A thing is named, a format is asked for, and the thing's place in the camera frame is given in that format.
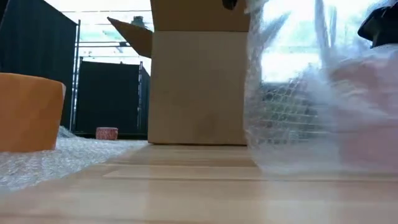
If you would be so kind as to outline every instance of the open cardboard box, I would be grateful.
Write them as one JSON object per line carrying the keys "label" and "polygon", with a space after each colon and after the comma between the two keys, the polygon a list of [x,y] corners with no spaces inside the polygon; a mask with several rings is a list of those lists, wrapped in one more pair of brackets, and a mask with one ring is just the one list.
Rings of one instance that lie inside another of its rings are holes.
{"label": "open cardboard box", "polygon": [[108,18],[152,59],[148,140],[154,144],[246,144],[243,131],[244,1],[150,0],[155,32]]}

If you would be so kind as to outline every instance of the red object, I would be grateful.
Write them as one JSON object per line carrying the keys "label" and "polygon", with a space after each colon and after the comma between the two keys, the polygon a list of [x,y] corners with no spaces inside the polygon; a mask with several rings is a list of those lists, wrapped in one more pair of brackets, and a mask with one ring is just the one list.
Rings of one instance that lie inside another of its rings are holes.
{"label": "red object", "polygon": [[117,128],[97,128],[95,138],[100,140],[117,140]]}

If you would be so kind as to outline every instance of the metal pole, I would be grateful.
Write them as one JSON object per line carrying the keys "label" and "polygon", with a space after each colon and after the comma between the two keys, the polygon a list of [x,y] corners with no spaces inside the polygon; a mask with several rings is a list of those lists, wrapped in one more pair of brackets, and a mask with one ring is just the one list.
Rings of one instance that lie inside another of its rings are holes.
{"label": "metal pole", "polygon": [[77,34],[76,34],[76,47],[75,47],[75,64],[73,71],[73,81],[72,81],[72,103],[70,108],[70,122],[69,122],[69,130],[74,131],[74,114],[75,114],[75,100],[76,100],[76,87],[77,87],[77,71],[78,71],[78,61],[79,61],[79,43],[80,43],[80,28],[81,28],[81,20],[78,21],[77,24]]}

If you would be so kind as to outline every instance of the plastic wrap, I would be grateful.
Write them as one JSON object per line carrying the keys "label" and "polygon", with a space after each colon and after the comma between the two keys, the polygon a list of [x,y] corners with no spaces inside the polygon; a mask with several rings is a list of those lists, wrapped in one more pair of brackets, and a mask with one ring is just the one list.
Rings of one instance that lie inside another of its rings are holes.
{"label": "plastic wrap", "polygon": [[145,144],[144,141],[80,138],[61,127],[54,151],[0,153],[0,194],[62,178],[126,151],[138,150]]}
{"label": "plastic wrap", "polygon": [[266,174],[398,173],[398,46],[357,35],[394,2],[247,0],[244,125]]}

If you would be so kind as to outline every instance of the wooden floor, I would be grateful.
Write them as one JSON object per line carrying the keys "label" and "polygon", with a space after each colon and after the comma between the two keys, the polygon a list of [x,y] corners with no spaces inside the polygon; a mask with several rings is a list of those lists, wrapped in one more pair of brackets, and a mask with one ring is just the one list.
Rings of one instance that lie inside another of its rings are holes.
{"label": "wooden floor", "polygon": [[0,198],[1,224],[398,223],[398,182],[266,181],[243,147],[147,146]]}

